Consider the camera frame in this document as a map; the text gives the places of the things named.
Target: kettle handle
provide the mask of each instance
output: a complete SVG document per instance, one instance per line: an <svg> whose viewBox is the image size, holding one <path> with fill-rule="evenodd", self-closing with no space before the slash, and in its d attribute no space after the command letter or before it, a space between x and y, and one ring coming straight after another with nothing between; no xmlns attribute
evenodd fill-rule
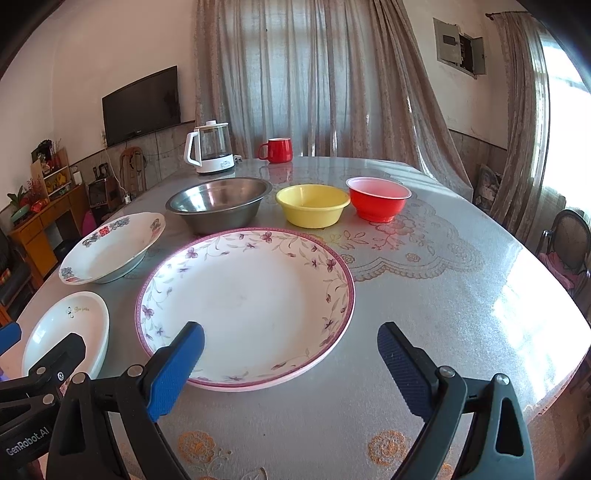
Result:
<svg viewBox="0 0 591 480"><path fill-rule="evenodd" d="M195 149L196 158L191 158L191 148L193 146L193 138L197 137L197 148ZM199 130L189 132L187 135L187 142L185 143L185 155L184 160L186 163L195 165L196 167L201 166L201 139L199 138Z"/></svg>

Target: yellow bowl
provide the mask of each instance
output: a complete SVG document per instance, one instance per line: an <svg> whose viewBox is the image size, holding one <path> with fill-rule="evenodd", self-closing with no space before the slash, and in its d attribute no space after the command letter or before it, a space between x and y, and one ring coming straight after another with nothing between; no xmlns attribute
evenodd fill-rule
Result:
<svg viewBox="0 0 591 480"><path fill-rule="evenodd" d="M277 192L276 200L289 223L302 228L324 228L339 221L351 202L349 194L328 185L294 185Z"/></svg>

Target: wooden desk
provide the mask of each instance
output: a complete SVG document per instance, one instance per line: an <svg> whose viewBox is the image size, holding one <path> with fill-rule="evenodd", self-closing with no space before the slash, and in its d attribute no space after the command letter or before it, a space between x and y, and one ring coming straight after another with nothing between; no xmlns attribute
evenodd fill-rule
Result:
<svg viewBox="0 0 591 480"><path fill-rule="evenodd" d="M45 277L57 264L45 228L55 223L64 240L78 240L82 237L82 222L89 209L86 185L77 185L13 229L9 235L22 245L41 276Z"/></svg>

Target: floor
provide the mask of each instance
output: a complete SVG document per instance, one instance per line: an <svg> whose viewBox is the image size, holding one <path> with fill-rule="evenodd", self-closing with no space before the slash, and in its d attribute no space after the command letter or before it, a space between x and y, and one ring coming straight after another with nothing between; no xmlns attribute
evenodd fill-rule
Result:
<svg viewBox="0 0 591 480"><path fill-rule="evenodd" d="M591 410L589 400L580 390L567 388L544 415L528 425L534 451L536 480L554 480L563 465L579 451L584 435L577 416Z"/></svg>

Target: chair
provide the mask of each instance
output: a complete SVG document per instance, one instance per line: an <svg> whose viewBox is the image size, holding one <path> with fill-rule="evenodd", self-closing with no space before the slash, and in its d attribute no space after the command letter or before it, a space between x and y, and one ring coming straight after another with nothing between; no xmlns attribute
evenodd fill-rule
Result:
<svg viewBox="0 0 591 480"><path fill-rule="evenodd" d="M573 210L562 210L554 218L552 230L544 230L542 233L535 251L538 258L545 240L548 240L546 255L556 252L565 269L578 275L577 284L567 289L571 298L576 299L591 277L585 263L591 252L591 231L587 222Z"/></svg>
<svg viewBox="0 0 591 480"><path fill-rule="evenodd" d="M0 326L16 320L43 278L28 258L21 255L0 230L0 274L10 270L10 277L0 286Z"/></svg>
<svg viewBox="0 0 591 480"><path fill-rule="evenodd" d="M125 149L119 162L119 178L123 188L131 195L132 199L139 197L148 190L145 173L147 162L142 149L139 147Z"/></svg>

